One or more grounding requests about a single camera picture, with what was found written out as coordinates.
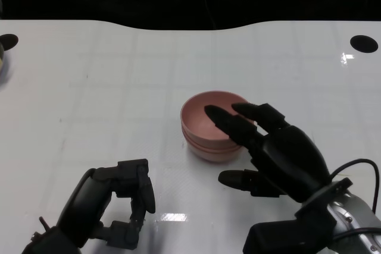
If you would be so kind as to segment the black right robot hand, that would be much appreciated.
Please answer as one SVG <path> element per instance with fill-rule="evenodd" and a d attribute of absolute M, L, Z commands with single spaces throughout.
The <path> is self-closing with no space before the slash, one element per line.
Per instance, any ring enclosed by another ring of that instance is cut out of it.
<path fill-rule="evenodd" d="M 294 201 L 302 203 L 331 183 L 326 162 L 313 141 L 269 104 L 235 103 L 233 115 L 207 105 L 208 118 L 237 145 L 254 167 Z"/>

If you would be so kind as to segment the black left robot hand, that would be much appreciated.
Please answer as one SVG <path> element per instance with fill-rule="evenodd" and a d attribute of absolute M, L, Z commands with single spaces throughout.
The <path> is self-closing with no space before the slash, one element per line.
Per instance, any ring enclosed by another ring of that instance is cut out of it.
<path fill-rule="evenodd" d="M 155 196 L 147 159 L 120 161 L 115 167 L 91 168 L 81 178 L 66 203 L 57 227 L 78 248 L 89 239 L 104 240 L 109 247 L 134 250 L 146 213 L 155 213 Z M 129 222 L 101 218 L 112 195 L 131 200 Z"/>

